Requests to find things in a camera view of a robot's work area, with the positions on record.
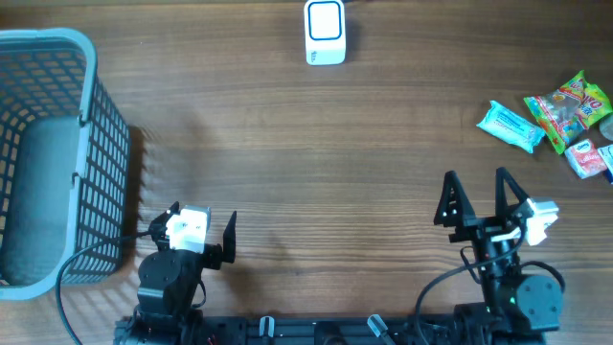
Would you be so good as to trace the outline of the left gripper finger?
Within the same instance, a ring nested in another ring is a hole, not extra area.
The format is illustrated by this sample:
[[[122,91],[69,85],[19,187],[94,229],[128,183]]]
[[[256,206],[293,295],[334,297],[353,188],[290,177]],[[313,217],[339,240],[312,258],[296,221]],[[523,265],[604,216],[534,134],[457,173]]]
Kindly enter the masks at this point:
[[[238,212],[234,211],[231,215],[226,228],[223,232],[222,261],[233,264],[236,259],[236,223]]]
[[[179,213],[179,202],[175,201],[173,204],[158,217],[156,217],[149,225],[149,230],[165,230],[167,228],[167,222],[173,216]]]

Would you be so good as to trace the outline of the green lid spice jar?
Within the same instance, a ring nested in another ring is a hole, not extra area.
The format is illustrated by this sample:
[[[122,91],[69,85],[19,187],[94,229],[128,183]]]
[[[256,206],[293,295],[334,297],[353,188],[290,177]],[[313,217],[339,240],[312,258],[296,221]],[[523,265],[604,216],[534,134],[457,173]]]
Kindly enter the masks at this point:
[[[607,115],[600,121],[599,131],[605,139],[613,141],[613,114]]]

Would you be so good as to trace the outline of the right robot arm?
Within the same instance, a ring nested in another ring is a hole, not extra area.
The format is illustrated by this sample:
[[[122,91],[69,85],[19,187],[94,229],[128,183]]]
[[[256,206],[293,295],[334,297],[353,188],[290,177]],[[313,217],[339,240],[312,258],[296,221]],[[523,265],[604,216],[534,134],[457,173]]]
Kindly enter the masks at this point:
[[[433,222],[452,227],[449,241],[469,242],[474,261],[463,270],[481,287],[482,303],[454,308],[455,344],[543,344],[544,334],[559,329],[565,281],[552,266],[523,263],[522,245],[536,246],[558,219],[550,198],[529,196],[503,167],[495,174],[494,214],[479,217],[459,176],[449,171]]]

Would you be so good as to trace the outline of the white paper box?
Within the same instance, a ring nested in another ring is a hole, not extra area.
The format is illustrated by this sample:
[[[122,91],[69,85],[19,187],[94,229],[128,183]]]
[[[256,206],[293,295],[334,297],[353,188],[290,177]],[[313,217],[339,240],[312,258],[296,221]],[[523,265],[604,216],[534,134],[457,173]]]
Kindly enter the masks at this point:
[[[613,184],[613,145],[599,148],[598,154],[606,166],[606,170],[603,172],[603,174],[606,180],[610,184]]]

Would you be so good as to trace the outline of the Haribo candy bag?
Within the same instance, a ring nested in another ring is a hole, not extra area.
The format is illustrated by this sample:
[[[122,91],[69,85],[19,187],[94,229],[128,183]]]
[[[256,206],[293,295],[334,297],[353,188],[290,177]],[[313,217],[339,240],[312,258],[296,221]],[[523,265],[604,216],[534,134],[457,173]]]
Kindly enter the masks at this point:
[[[612,102],[583,70],[555,91],[523,99],[543,128],[557,154],[565,152],[581,134],[612,113]]]

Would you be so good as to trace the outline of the Kleenex tissue pack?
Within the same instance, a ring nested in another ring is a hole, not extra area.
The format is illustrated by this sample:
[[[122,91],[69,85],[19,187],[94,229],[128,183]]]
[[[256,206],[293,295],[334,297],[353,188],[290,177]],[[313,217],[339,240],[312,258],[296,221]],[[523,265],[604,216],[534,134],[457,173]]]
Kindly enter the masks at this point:
[[[584,139],[564,152],[571,168],[580,179],[592,177],[607,170],[607,167],[590,139]]]

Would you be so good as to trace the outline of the teal wet wipes pack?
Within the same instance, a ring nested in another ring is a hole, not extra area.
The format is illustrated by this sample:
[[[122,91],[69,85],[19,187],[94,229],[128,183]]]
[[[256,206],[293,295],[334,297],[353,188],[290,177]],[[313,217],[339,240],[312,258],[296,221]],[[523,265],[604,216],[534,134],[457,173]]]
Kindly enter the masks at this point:
[[[533,153],[544,138],[545,131],[497,101],[489,103],[490,109],[476,126],[509,145]]]

